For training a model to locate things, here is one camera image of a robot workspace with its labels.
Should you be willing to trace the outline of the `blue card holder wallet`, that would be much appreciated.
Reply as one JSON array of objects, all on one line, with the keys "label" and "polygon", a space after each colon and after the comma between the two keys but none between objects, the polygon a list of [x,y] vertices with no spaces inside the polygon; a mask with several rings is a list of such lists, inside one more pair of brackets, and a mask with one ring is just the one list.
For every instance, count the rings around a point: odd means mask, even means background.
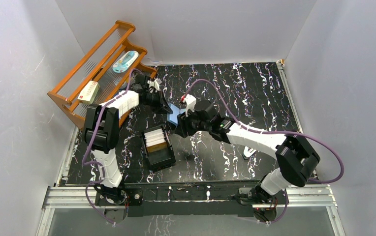
[{"label": "blue card holder wallet", "polygon": [[169,105],[171,110],[172,110],[172,113],[170,114],[167,114],[167,123],[169,125],[172,125],[172,126],[178,126],[178,115],[184,113],[186,111],[185,108],[179,108],[177,106],[175,106],[174,104],[170,104]]}]

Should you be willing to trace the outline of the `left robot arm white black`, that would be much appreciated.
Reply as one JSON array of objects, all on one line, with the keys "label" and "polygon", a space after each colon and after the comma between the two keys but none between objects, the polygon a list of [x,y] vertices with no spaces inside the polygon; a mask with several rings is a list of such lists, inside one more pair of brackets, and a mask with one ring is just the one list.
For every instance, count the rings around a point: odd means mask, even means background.
[{"label": "left robot arm white black", "polygon": [[86,152],[81,165],[96,165],[100,170],[96,184],[108,188],[107,198],[115,205],[126,199],[126,191],[119,185],[123,179],[116,160],[115,148],[119,141],[120,119],[139,105],[147,105],[154,113],[172,114],[163,92],[160,79],[138,74],[128,82],[125,90],[101,104],[87,108],[83,128]]}]

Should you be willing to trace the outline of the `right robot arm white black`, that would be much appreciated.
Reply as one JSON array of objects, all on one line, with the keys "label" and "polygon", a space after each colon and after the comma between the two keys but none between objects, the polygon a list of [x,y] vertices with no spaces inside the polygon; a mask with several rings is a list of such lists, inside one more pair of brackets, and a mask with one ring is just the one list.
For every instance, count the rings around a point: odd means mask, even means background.
[{"label": "right robot arm white black", "polygon": [[175,134],[183,138],[205,131],[219,142],[246,146],[276,159],[277,169],[266,174],[252,190],[238,192],[237,198],[244,205],[268,204],[291,185],[304,187],[320,162],[315,149],[300,133],[267,134],[265,130],[252,130],[233,118],[221,116],[207,100],[189,110],[175,105],[170,108],[167,121]]}]

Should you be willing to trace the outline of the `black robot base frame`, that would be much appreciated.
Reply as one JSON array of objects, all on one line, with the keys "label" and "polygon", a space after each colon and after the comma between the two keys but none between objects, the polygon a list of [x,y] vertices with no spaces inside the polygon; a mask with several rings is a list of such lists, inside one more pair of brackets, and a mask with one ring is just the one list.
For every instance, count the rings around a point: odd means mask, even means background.
[{"label": "black robot base frame", "polygon": [[269,223],[296,207],[322,207],[330,220],[339,218],[329,185],[292,186],[272,197],[258,196],[256,185],[255,180],[130,183],[117,203],[102,197],[99,188],[49,187],[43,211],[52,216],[57,209],[87,209],[108,223],[150,215],[237,215]]}]

